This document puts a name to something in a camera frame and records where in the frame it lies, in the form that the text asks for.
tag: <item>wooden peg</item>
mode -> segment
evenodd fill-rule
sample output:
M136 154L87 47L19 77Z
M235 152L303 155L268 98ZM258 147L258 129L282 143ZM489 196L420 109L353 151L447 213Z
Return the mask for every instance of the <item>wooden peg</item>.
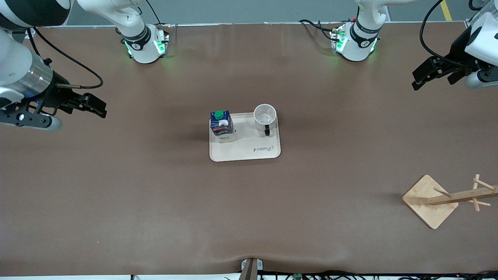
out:
M493 186L491 186L491 185L489 185L489 184L486 184L486 183L482 182L482 181L481 181L481 180L479 180L479 179L475 179L475 178L474 178L474 182L475 182L475 183L477 183L477 184L479 184L479 185L483 185L484 187L486 187L486 188L488 188L488 189L490 189L490 190L496 190L496 188L495 188L495 187L493 187Z
M449 194L449 193L447 193L447 192L445 192L445 191L443 191L443 190L440 190L440 189L438 189L438 188L436 188L436 187L434 187L434 188L432 188L432 189L433 189L433 190L435 190L435 191L437 191L437 192L439 192L440 194L444 194L444 195L446 195L447 197L451 198L451 194Z
M476 180L479 180L479 176L480 176L479 174L476 174L476 176L473 179L474 181L474 185L472 186L473 190L477 189L478 183L476 182Z
M483 206L491 206L491 204L485 203L485 202L481 202L481 201L478 201L477 204L483 205Z
M473 198L472 202L474 204L474 208L476 209L476 212L479 212L479 203L477 202L477 199Z

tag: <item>cable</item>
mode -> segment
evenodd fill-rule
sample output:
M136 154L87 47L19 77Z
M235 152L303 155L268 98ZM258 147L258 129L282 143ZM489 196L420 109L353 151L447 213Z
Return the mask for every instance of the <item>cable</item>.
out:
M285 275L286 280L289 280L294 273L281 273L281 272L270 272L270 271L260 271L258 275L272 275L275 276L275 280L278 279L279 275ZM319 277L319 280L339 280L341 278L346 278L352 280L350 277L360 277L362 280L365 280L366 277L373 277L373 280L379 280L380 276L389 276L390 279L392 277L400 277L399 280L440 280L442 277L453 277L453 278L464 278L465 280L484 280L484 279L496 279L498 280L498 271L482 271L477 274L462 274L462 273L448 273L448 274L357 274L346 271L325 271L321 273L307 273L301 274L304 277L310 279L313 277L313 280L316 280L316 277Z
M161 22L161 21L159 20L159 17L158 17L158 16L157 16L157 14L155 13L155 10L154 10L154 8L152 7L152 5L150 4L149 0L145 0L145 1L147 2L147 4L149 4L150 9L151 9L151 10L152 10L152 12L154 13L154 16L155 16L155 17L156 17L156 19L157 19L157 24L165 24L165 23L163 23L163 22Z
M473 0L469 0L469 9L478 11L478 10L481 10L483 8L483 7L474 7L473 2L474 2Z
M33 34L31 34L31 28L29 28L28 30L26 30L28 32L28 37L29 37L29 42L31 42L31 46L33 47L33 50L34 52L40 56L40 53L38 52L38 49L36 48L36 45L34 44L34 40L33 40Z
M430 54L432 54L433 56L441 59L441 60L444 60L446 62L449 62L449 63L452 63L452 64L455 64L457 66L460 66L460 67L466 67L466 68L472 68L471 66L468 66L468 65L465 65L465 64L462 64L462 63L459 63L459 62L456 62L456 61L453 61L451 59L448 59L438 53L436 53L435 51L431 50L424 42L424 37L423 37L423 34L424 34L424 28L425 28L425 24L427 23L427 19L429 18L429 16L432 14L432 12L434 11L434 9L439 6L439 4L444 1L444 0L438 0L437 3L434 4L434 6L432 6L432 8L429 10L429 12L426 14L424 20L422 21L422 26L420 27L420 43L422 44L422 47L424 47L424 49L429 52Z
M31 109L35 109L35 110L37 109L37 107L35 107L35 106L33 106L33 105L29 105L29 107L30 107ZM50 114L50 113L45 112L44 110L40 110L40 112L42 112L42 114L45 114L45 115L55 116L55 113L57 112L57 109L56 109L56 108L54 108L54 112L53 112L53 113L51 113L51 114Z
M80 86L80 85L77 85L77 86L73 86L74 88L77 88L77 89L96 89L96 88L101 87L104 84L104 80L102 79L102 77L100 75L98 75L95 71L93 71L92 69L88 68L85 64L79 62L78 60L72 58L71 56L69 56L68 54L66 54L62 50L60 50L58 47L54 46L54 44L52 44L49 40L47 40L47 38L45 38L45 36L43 36L40 33L40 31L38 31L38 29L36 27L33 27L33 29L36 31L36 33L38 33L38 36L40 36L40 38L43 41L45 41L45 43L47 43L49 46L51 46L54 50L58 51L60 54L64 55L65 57L67 57L68 59L70 59L74 63L78 64L79 66L85 68L88 72L92 73L100 81L99 84L95 85L95 86Z
M327 39L329 39L329 40L331 40L331 41L334 41L334 42L339 42L339 39L336 39L336 38L331 38L330 36L328 36L328 35L325 33L325 30L323 29L323 27L322 27L322 23L320 23L320 21L318 21L318 25L320 26L320 29L322 30L323 35L324 35Z
M315 28L317 28L317 29L321 29L321 28L320 28L320 26L318 26L318 25L314 24L312 21L307 20L307 19L302 19L302 20L300 20L299 22L300 22L300 23L305 23L305 22L306 22L306 23L311 24L313 27L315 27ZM332 29L327 29L327 28L322 28L322 29L323 29L324 31L328 31L328 32L332 31Z
M334 41L334 42L339 42L339 40L338 40L338 39L331 38L329 35L327 35L327 34L325 33L326 31L327 31L327 32L331 32L331 31L332 31L332 29L324 28L324 27L322 26L322 23L321 23L320 21L318 21L318 25L314 24L312 21L307 20L307 19L302 19L302 20L300 20L299 22L300 22L300 23L305 23L305 22L306 22L306 23L309 23L309 24L311 24L313 27L318 28L319 30L321 30L321 31L322 31L322 33L323 33L323 35L324 35L327 39L329 39L329 40L331 40L331 41Z

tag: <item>wooden stand base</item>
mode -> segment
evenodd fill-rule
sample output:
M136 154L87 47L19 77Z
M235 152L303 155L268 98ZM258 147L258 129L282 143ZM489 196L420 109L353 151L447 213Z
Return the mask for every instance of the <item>wooden stand base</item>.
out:
M403 202L431 229L437 229L448 216L458 207L458 202L427 205L427 200L441 193L434 190L437 188L443 192L446 190L440 186L429 175L418 180L401 198Z

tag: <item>table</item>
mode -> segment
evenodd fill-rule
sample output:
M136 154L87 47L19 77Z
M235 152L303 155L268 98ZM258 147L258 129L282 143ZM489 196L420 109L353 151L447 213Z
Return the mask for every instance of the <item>table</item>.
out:
M477 173L498 183L496 88L414 92L419 27L387 24L360 63L301 25L179 27L151 65L112 29L41 29L102 75L108 116L0 126L0 275L230 273L247 257L267 271L496 269L497 207L461 205L430 230L401 201L425 174L450 192ZM463 29L428 24L427 44L445 54ZM72 83L96 82L37 43ZM281 156L210 161L209 112L260 103L278 111Z

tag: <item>wooden mug tree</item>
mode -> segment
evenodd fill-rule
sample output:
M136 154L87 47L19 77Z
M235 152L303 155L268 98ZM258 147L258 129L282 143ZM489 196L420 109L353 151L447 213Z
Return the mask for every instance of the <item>wooden mug tree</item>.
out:
M457 208L459 202L471 202L476 211L479 205L490 206L478 201L481 198L498 196L498 186L491 186L474 177L471 190L448 193L431 176L418 180L402 197L403 202L431 229L437 229Z

